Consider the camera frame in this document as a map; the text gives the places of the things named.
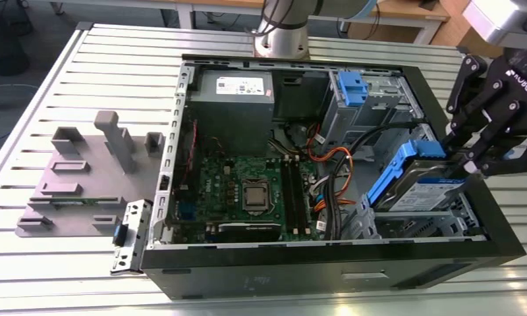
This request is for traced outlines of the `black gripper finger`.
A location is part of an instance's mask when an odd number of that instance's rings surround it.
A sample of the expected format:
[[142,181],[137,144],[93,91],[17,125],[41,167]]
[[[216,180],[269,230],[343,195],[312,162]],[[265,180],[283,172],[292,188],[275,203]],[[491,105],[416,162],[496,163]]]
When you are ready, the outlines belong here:
[[519,101],[476,107],[451,120],[446,148],[451,152],[447,175],[499,176],[527,174],[527,117]]
[[446,105],[451,121],[442,141],[444,148],[459,150],[472,134],[479,134],[467,155],[504,155],[508,152],[508,115],[492,119],[486,112],[486,106],[502,89],[500,81],[487,86],[490,64],[478,56],[466,56]]

